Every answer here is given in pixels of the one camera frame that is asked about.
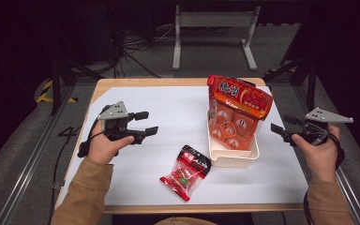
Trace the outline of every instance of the white tabletop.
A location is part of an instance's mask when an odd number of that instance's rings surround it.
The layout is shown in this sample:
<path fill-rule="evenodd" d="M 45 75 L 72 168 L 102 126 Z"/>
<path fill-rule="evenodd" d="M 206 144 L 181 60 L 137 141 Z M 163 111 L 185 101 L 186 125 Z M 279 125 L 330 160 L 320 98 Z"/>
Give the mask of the white tabletop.
<path fill-rule="evenodd" d="M 269 93 L 268 87 L 259 88 Z M 132 121 L 127 128 L 144 130 L 159 126 L 159 129 L 157 135 L 147 137 L 140 145 L 128 146 L 112 160 L 112 183 L 105 199 L 108 207 L 214 205 L 217 208 L 220 205 L 302 203 L 308 184 L 298 159 L 293 148 L 270 130 L 271 123 L 283 126 L 275 103 L 256 134 L 260 156 L 246 168 L 212 167 L 193 189 L 189 202 L 185 202 L 159 177 L 172 171 L 185 144 L 209 157 L 207 86 L 113 87 L 90 106 L 82 142 L 102 108 L 120 100 L 130 113 L 150 113 L 148 119 Z M 67 194 L 82 160 L 72 159 L 56 206 Z"/>

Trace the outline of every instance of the gray floor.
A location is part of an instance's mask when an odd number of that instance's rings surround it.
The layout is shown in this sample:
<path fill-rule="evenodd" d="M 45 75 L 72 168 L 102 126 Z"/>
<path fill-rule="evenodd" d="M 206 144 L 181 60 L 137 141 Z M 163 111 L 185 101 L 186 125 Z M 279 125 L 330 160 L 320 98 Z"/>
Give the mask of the gray floor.
<path fill-rule="evenodd" d="M 210 74 L 221 74 L 231 77 L 262 77 L 268 69 L 278 68 L 279 62 L 287 50 L 292 38 L 297 31 L 298 25 L 267 25 L 257 27 L 251 44 L 258 69 L 250 71 L 248 63 L 240 46 L 240 38 L 244 31 L 229 29 L 225 34 L 215 34 L 206 30 L 190 30 L 182 36 L 182 62 L 179 71 L 172 70 L 173 41 L 167 39 L 144 52 L 135 52 L 131 55 L 149 70 L 161 77 L 206 78 Z M 121 77 L 153 77 L 145 69 L 140 67 L 132 59 L 122 58 L 121 65 L 117 70 Z M 102 65 L 95 64 L 90 68 L 99 68 Z M 106 77 L 113 77 L 113 72 L 105 73 Z M 286 82 L 287 76 L 268 83 L 273 88 L 274 98 L 279 112 L 304 115 L 307 108 L 304 101 L 306 86 L 292 87 Z M 0 222 L 6 224 L 46 224 L 49 218 L 52 196 L 52 180 L 54 164 L 59 151 L 65 144 L 67 137 L 57 135 L 68 127 L 77 128 L 83 123 L 90 97 L 93 94 L 95 83 L 90 79 L 80 79 L 73 88 L 70 96 L 78 98 L 77 103 L 65 104 L 63 111 L 57 118 L 51 135 L 46 141 L 46 147 L 42 149 L 40 160 L 32 176 L 27 177 L 24 192 L 10 207 L 11 214 L 7 219 L 0 217 Z M 336 112 L 325 90 L 318 83 L 316 88 L 315 105 L 331 112 Z M 5 146 L 0 151 L 0 213 L 5 207 L 11 191 L 26 167 L 28 159 L 35 153 L 36 146 L 40 144 L 40 135 L 52 119 L 50 112 L 51 103 L 39 103 L 37 108 L 22 122 L 13 133 Z M 341 127 L 341 143 L 346 150 L 346 159 L 341 170 L 346 174 L 356 201 L 353 206 L 360 206 L 360 149 L 354 141 L 352 134 L 344 125 Z M 78 136 L 73 137 L 60 157 L 57 168 L 57 180 L 63 179 L 72 156 L 72 151 Z M 300 151 L 295 149 L 295 154 L 300 158 L 301 166 L 308 170 L 303 162 Z M 303 224 L 302 212 L 264 212 L 252 214 L 254 224 Z M 110 216 L 103 216 L 100 224 L 111 224 Z"/>

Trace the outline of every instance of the table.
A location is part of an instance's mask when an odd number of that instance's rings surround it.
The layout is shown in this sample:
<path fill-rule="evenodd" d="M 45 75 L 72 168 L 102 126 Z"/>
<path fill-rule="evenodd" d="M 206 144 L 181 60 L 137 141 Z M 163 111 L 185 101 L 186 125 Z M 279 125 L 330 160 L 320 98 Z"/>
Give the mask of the table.
<path fill-rule="evenodd" d="M 264 87 L 263 80 L 246 80 L 268 91 L 268 88 Z M 140 101 L 136 102 L 131 93 L 134 93 Z M 177 105 L 173 103 L 174 99 L 167 99 L 171 95 L 176 96 Z M 56 206 L 63 201 L 70 180 L 82 161 L 76 157 L 78 146 L 87 138 L 91 123 L 99 114 L 100 107 L 119 100 L 124 100 L 127 110 L 131 113 L 142 109 L 150 112 L 149 118 L 143 124 L 139 124 L 141 121 L 131 122 L 134 123 L 132 126 L 136 124 L 140 126 L 132 128 L 159 126 L 159 130 L 157 135 L 147 137 L 141 145 L 132 145 L 122 150 L 112 161 L 115 166 L 111 189 L 106 196 L 106 214 L 260 212 L 303 209 L 303 197 L 308 185 L 295 153 L 280 136 L 267 130 L 270 122 L 283 126 L 275 103 L 262 125 L 263 135 L 256 136 L 261 151 L 260 157 L 248 167 L 213 167 L 192 192 L 189 202 L 184 202 L 159 181 L 160 176 L 172 171 L 175 158 L 183 146 L 182 143 L 189 144 L 209 156 L 204 118 L 208 105 L 206 79 L 100 80 L 83 123 L 82 135 L 75 146 L 68 167 L 66 185 L 60 191 Z M 188 117 L 194 118 L 193 116 L 198 118 L 198 121 L 193 121 L 193 126 L 188 127 L 185 121 Z M 185 127 L 187 127 L 187 134 L 182 131 Z"/>

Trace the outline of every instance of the brown sleeve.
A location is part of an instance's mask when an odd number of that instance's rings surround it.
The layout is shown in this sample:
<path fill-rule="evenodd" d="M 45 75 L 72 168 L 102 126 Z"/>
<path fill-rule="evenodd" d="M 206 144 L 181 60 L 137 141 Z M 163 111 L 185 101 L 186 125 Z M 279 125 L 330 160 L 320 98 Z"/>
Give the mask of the brown sleeve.
<path fill-rule="evenodd" d="M 307 199 L 314 224 L 354 224 L 337 183 L 311 182 L 308 186 Z"/>
<path fill-rule="evenodd" d="M 112 176 L 113 165 L 86 157 L 69 184 L 66 198 L 55 210 L 52 224 L 98 224 Z"/>

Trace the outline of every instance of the human hand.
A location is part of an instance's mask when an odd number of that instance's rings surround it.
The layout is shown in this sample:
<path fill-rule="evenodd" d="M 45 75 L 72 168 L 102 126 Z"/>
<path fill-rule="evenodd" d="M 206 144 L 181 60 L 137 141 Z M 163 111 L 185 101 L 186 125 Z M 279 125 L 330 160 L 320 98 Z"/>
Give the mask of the human hand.
<path fill-rule="evenodd" d="M 338 127 L 329 125 L 328 131 L 339 139 Z M 313 181 L 336 182 L 338 148 L 332 140 L 328 139 L 325 143 L 314 146 L 297 134 L 293 134 L 292 139 L 302 149 Z"/>
<path fill-rule="evenodd" d="M 101 125 L 101 121 L 98 121 L 92 131 L 92 137 L 95 135 L 97 136 L 90 142 L 89 154 L 87 157 L 96 162 L 108 164 L 119 150 L 133 143 L 134 138 L 133 136 L 128 136 L 112 142 L 104 135 L 104 133 L 99 134 L 102 132 Z"/>

